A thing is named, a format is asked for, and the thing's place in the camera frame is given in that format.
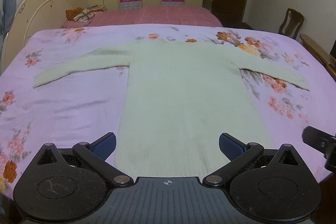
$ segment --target pink bedspread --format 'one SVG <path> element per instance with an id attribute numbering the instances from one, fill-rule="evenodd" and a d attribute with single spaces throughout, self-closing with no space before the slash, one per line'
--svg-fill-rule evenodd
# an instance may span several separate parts
<path id="1" fill-rule="evenodd" d="M 222 27 L 220 21 L 207 9 L 194 6 L 155 6 L 138 10 L 97 12 L 88 22 L 66 21 L 62 28 L 98 27 L 130 24 L 175 24 Z"/>
<path id="2" fill-rule="evenodd" d="M 36 89 L 32 88 L 33 77 L 96 48 L 145 37 L 232 44 L 305 76 L 309 92 L 267 75 L 241 71 L 273 139 L 274 147 L 268 148 L 291 143 L 318 181 L 328 175 L 323 155 L 305 145 L 301 133 L 308 125 L 335 133 L 336 83 L 298 42 L 261 31 L 141 24 L 45 30 L 33 35 L 0 76 L 0 192 L 12 195 L 22 172 L 44 143 L 72 147 L 80 141 L 93 142 L 107 132 L 115 132 L 118 138 L 127 67 L 74 73 Z M 237 121 L 244 122 L 244 117 Z M 113 158 L 112 154 L 106 161 L 113 164 Z"/>

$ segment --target floral bedsheet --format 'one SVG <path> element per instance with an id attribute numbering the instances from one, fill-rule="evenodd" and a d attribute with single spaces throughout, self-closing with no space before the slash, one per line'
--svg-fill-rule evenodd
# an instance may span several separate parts
<path id="1" fill-rule="evenodd" d="M 0 192 L 12 195 L 16 182 L 44 143 L 66 148 L 118 132 L 127 67 L 75 73 L 33 89 L 36 74 L 99 47 L 159 37 L 186 43 L 202 40 L 231 44 L 305 76 L 310 91 L 241 70 L 242 81 L 275 146 L 293 144 L 318 181 L 329 174 L 323 155 L 305 145 L 301 133 L 308 125 L 335 133 L 336 83 L 298 42 L 279 34 L 222 27 L 102 26 L 38 32 L 1 75 Z M 244 117 L 237 119 L 244 122 Z M 113 160 L 112 154 L 106 161 L 113 164 Z"/>

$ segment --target sweater sleeve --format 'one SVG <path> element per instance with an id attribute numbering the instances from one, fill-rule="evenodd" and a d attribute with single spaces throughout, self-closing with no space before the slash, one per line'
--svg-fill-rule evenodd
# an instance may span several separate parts
<path id="1" fill-rule="evenodd" d="M 245 52 L 242 49 L 231 46 L 227 47 L 230 48 L 229 51 L 226 51 L 226 53 L 229 53 L 228 58 L 230 58 L 232 63 L 237 65 L 239 69 L 248 69 L 263 73 L 265 75 L 292 83 L 302 89 L 309 90 L 309 83 L 297 72 L 284 68 L 274 62 L 264 60 L 261 57 Z"/>
<path id="2" fill-rule="evenodd" d="M 50 83 L 74 72 L 129 66 L 135 43 L 109 46 L 88 52 L 58 66 L 49 68 L 34 77 L 34 86 Z"/>

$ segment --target triangular cutout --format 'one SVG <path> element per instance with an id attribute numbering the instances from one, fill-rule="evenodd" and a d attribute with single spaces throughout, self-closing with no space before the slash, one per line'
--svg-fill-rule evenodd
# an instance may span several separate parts
<path id="1" fill-rule="evenodd" d="M 296 159 L 294 158 L 290 150 L 286 150 L 284 152 L 279 162 L 281 164 L 298 165 Z"/>
<path id="2" fill-rule="evenodd" d="M 56 157 L 54 156 L 51 149 L 46 149 L 39 159 L 37 165 L 43 165 L 43 164 L 53 164 L 57 162 Z"/>

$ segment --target gray ribbed plate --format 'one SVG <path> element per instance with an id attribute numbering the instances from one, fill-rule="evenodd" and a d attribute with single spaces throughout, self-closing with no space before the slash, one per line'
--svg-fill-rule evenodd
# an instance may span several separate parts
<path id="1" fill-rule="evenodd" d="M 139 178 L 113 190 L 97 211 L 73 224 L 257 224 L 238 212 L 224 192 L 196 178 Z M 302 224 L 313 224 L 306 220 Z"/>

